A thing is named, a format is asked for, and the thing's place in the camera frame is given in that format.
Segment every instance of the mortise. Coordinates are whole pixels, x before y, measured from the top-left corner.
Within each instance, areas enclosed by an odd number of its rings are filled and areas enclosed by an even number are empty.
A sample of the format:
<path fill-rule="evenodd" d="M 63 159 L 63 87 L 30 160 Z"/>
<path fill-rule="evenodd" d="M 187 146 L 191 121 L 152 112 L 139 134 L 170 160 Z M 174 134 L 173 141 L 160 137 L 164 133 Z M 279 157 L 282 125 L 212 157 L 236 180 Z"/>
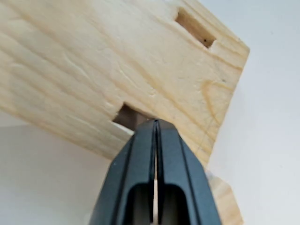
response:
<path fill-rule="evenodd" d="M 113 122 L 134 131 L 139 124 L 153 118 L 153 116 L 138 112 L 124 103 Z"/>
<path fill-rule="evenodd" d="M 179 8 L 175 20 L 186 29 L 194 38 L 200 41 L 205 47 L 209 48 L 216 38 L 210 34 L 192 15 L 184 8 Z"/>

